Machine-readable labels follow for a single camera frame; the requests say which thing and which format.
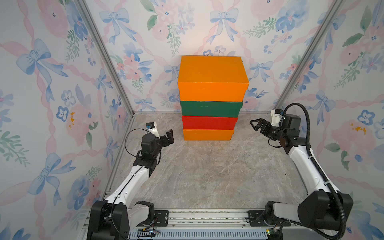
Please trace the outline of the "red shoebox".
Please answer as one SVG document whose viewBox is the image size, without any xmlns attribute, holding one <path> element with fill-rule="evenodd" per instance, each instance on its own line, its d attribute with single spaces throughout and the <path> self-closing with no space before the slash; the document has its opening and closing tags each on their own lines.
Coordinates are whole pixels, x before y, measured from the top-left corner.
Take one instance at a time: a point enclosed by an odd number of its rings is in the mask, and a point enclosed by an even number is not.
<svg viewBox="0 0 384 240">
<path fill-rule="evenodd" d="M 233 130 L 238 118 L 182 116 L 183 128 L 194 130 Z"/>
</svg>

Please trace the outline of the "green shoebox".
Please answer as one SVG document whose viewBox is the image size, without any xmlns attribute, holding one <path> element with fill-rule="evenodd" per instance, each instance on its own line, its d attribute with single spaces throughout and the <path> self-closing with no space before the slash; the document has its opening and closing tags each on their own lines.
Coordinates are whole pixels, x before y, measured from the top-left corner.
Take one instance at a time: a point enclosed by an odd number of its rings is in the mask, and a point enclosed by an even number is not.
<svg viewBox="0 0 384 240">
<path fill-rule="evenodd" d="M 181 101 L 182 115 L 194 117 L 237 118 L 243 102 Z"/>
</svg>

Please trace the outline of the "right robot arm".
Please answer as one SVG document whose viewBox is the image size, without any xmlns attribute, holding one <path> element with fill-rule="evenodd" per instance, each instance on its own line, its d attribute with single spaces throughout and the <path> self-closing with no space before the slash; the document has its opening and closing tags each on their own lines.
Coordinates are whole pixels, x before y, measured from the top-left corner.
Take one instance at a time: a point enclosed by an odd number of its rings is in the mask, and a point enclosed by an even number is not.
<svg viewBox="0 0 384 240">
<path fill-rule="evenodd" d="M 297 205 L 268 202 L 264 213 L 250 223 L 264 221 L 270 226 L 299 225 L 329 240 L 341 239 L 347 230 L 347 220 L 353 207 L 349 194 L 343 194 L 328 178 L 315 158 L 308 138 L 300 137 L 301 118 L 296 115 L 273 114 L 272 121 L 251 120 L 255 131 L 269 140 L 279 142 L 279 148 L 295 164 L 307 191 L 307 197 Z"/>
</svg>

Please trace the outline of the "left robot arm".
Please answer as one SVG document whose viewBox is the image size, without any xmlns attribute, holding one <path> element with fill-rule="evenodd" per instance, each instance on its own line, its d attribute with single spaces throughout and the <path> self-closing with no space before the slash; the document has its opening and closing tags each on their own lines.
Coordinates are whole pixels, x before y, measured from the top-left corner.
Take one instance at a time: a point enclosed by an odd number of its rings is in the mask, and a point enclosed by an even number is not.
<svg viewBox="0 0 384 240">
<path fill-rule="evenodd" d="M 173 130 L 160 136 L 153 122 L 144 128 L 141 149 L 125 180 L 102 201 L 96 201 L 90 211 L 88 240 L 129 240 L 131 229 L 143 226 L 149 238 L 156 235 L 158 223 L 154 204 L 138 201 L 130 206 L 140 187 L 150 178 L 161 162 L 162 149 L 174 143 Z"/>
</svg>

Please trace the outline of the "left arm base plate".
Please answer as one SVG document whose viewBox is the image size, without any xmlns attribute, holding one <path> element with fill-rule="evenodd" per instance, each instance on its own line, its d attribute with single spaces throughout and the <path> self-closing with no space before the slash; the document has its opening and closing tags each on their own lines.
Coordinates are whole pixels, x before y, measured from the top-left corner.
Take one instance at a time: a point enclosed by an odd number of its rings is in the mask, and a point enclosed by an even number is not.
<svg viewBox="0 0 384 240">
<path fill-rule="evenodd" d="M 169 222 L 169 211 L 168 210 L 155 210 L 153 213 L 149 213 L 147 218 L 139 223 L 139 220 L 144 215 L 129 214 L 129 224 L 131 228 L 134 227 L 167 227 Z"/>
</svg>

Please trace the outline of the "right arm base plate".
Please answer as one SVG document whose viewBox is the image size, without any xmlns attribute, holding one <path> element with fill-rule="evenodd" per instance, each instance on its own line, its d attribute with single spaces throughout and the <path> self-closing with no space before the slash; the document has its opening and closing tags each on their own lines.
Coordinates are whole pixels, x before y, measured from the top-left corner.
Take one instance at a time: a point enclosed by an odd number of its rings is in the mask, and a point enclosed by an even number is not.
<svg viewBox="0 0 384 240">
<path fill-rule="evenodd" d="M 264 210 L 249 210 L 247 214 L 248 216 L 245 220 L 251 227 L 276 228 L 285 221 L 283 219 L 269 217 Z"/>
</svg>

